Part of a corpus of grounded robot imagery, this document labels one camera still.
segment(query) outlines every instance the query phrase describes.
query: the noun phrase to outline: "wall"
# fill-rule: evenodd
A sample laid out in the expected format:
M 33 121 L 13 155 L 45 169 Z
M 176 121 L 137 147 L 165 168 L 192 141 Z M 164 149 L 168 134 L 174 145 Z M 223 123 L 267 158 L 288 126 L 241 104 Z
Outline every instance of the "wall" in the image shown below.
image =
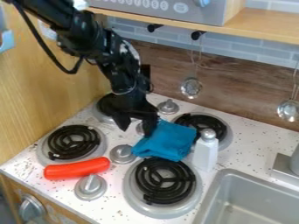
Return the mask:
M 4 8 L 16 47 L 0 54 L 0 164 L 109 89 L 99 69 L 86 62 L 76 75 L 60 72 L 17 11 Z M 77 59 L 55 42 L 47 44 L 65 67 L 73 67 Z
M 198 98 L 188 100 L 179 87 L 194 73 L 189 51 L 141 41 L 132 43 L 143 63 L 151 64 L 155 93 L 299 131 L 298 122 L 285 122 L 276 114 L 278 104 L 290 96 L 291 68 L 203 53 L 197 73 L 203 90 Z
M 247 0 L 247 7 L 299 13 L 298 0 Z M 154 33 L 146 30 L 146 24 L 110 17 L 109 25 L 125 38 L 138 39 L 160 45 L 184 49 L 199 49 L 199 41 L 191 41 L 192 31 L 174 27 L 161 27 Z M 282 67 L 294 67 L 299 59 L 299 45 L 288 45 L 262 39 L 241 38 L 229 35 L 206 33 L 202 38 L 202 49 L 238 59 L 259 61 Z

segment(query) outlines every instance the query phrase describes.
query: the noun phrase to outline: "light blue wall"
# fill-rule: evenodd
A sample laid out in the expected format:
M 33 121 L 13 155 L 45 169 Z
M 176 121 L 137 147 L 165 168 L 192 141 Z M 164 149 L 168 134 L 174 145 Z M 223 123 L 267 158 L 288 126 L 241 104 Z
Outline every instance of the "light blue wall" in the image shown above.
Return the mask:
M 299 13 L 299 0 L 247 0 L 247 7 Z M 110 17 L 108 23 L 121 36 L 161 45 L 184 49 L 199 49 L 199 41 L 191 41 L 187 29 L 164 26 L 153 33 L 146 30 L 147 24 L 122 18 Z M 299 45 L 288 45 L 262 39 L 241 38 L 208 32 L 202 38 L 205 53 L 214 53 L 244 60 L 294 67 L 299 59 Z

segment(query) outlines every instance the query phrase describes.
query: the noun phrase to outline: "hook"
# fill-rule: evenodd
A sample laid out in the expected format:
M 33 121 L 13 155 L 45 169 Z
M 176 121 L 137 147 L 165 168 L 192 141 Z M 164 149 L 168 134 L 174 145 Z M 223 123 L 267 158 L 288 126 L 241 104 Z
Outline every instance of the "hook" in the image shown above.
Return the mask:
M 198 40 L 201 35 L 205 34 L 206 31 L 194 31 L 192 34 L 191 34 L 191 39 L 193 40 Z
M 149 24 L 148 25 L 148 32 L 154 32 L 155 29 L 163 26 L 162 24 Z

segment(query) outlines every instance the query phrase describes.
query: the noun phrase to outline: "metal sink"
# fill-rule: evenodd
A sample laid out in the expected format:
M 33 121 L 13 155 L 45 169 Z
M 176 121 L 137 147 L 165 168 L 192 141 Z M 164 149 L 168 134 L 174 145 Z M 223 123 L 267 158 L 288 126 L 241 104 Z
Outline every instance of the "metal sink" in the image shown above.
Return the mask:
M 298 224 L 299 192 L 240 171 L 213 180 L 193 224 Z

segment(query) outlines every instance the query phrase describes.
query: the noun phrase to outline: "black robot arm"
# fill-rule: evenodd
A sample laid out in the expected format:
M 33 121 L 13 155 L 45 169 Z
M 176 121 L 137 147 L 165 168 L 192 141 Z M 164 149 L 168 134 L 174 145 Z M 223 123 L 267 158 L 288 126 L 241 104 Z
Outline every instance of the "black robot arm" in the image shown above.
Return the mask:
M 109 79 L 113 93 L 106 98 L 105 114 L 126 130 L 130 118 L 143 120 L 146 136 L 156 127 L 156 108 L 146 100 L 149 80 L 145 78 L 139 54 L 114 31 L 104 29 L 90 11 L 79 11 L 72 0 L 4 0 L 14 4 L 51 60 L 65 73 L 76 74 L 83 59 L 94 61 Z M 65 69 L 39 36 L 25 12 L 49 24 L 58 34 L 58 45 L 79 57 L 74 69 Z

